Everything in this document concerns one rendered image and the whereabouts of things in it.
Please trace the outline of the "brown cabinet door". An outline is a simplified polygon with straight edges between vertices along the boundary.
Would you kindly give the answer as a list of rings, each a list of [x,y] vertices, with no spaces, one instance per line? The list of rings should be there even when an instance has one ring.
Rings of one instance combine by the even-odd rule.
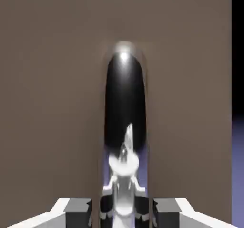
[[[145,56],[150,195],[231,222],[231,0],[0,0],[0,228],[60,197],[98,223],[116,41]]]

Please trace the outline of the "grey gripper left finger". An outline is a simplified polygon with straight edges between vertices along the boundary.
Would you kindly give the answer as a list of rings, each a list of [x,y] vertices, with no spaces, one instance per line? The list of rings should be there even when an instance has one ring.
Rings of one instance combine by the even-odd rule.
[[[6,228],[92,228],[92,200],[59,198],[50,211]]]

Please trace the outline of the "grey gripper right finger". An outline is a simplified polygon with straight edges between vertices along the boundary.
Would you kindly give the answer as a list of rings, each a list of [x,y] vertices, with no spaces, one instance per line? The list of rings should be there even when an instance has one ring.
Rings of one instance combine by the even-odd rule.
[[[235,228],[193,209],[186,198],[155,198],[153,228]]]

